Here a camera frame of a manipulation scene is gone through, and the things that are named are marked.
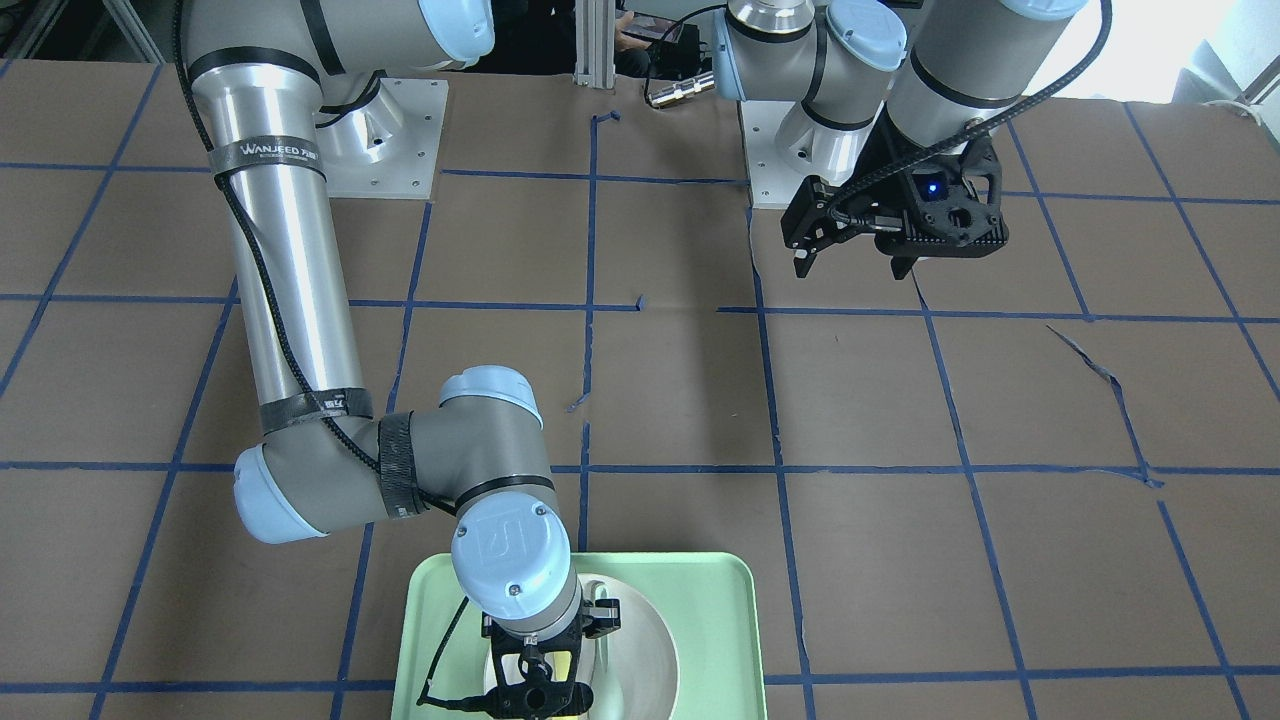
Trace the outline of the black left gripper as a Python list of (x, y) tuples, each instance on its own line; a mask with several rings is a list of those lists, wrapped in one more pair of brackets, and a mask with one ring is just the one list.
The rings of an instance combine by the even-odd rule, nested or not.
[[(883, 111), (876, 122), (861, 155), (855, 178), (896, 167), (869, 187), (855, 193), (852, 209), (860, 214), (883, 217), (888, 222), (876, 231), (879, 251), (957, 251), (961, 249), (961, 167), (959, 151), (950, 149), (931, 158), (901, 167), (923, 147), (909, 140)], [(851, 217), (829, 215), (835, 191), (819, 177), (800, 181), (780, 220), (783, 246), (794, 254), (794, 273), (799, 279), (809, 275), (817, 255), (836, 243), (867, 233), (867, 225)], [(904, 281), (916, 264), (916, 258), (893, 256), (890, 270)]]

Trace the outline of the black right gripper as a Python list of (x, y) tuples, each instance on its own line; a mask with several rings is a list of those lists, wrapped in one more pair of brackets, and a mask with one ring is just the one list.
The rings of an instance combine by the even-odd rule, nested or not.
[(602, 652), (596, 642), (622, 626), (621, 601), (575, 596), (549, 626), (530, 629), (481, 614), (486, 682), (526, 682), (539, 667), (549, 682), (590, 682)]

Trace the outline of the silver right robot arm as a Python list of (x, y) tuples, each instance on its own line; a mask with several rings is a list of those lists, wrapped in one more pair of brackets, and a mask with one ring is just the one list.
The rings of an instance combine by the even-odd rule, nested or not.
[(436, 410), (375, 416), (340, 268), (317, 118), (343, 78), (475, 63), (489, 1), (179, 1), (175, 70), (236, 229), (264, 438), (236, 461), (246, 530), (283, 544), (430, 509), (458, 527), (463, 596), (526, 676), (622, 624), (579, 579), (532, 388), (506, 366), (443, 386)]

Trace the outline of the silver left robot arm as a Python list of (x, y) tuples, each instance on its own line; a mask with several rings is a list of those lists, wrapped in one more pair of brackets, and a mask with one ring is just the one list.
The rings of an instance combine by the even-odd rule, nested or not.
[(800, 181), (780, 222), (794, 273), (861, 236), (896, 279), (924, 258), (978, 259), (1010, 240), (995, 132), (1070, 85), (1030, 82), (1080, 1), (730, 1), (712, 69), (736, 101), (787, 102), (776, 150)]

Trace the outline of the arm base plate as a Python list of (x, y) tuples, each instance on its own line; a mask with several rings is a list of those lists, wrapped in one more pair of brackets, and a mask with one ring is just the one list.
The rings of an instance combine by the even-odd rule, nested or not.
[(448, 97), (443, 79), (389, 78), (342, 118), (317, 111), (328, 196), (430, 200)]
[(739, 109), (753, 205), (774, 210), (785, 210), (809, 176), (832, 186), (850, 179), (879, 115), (859, 129), (835, 129), (800, 101), (744, 101)]

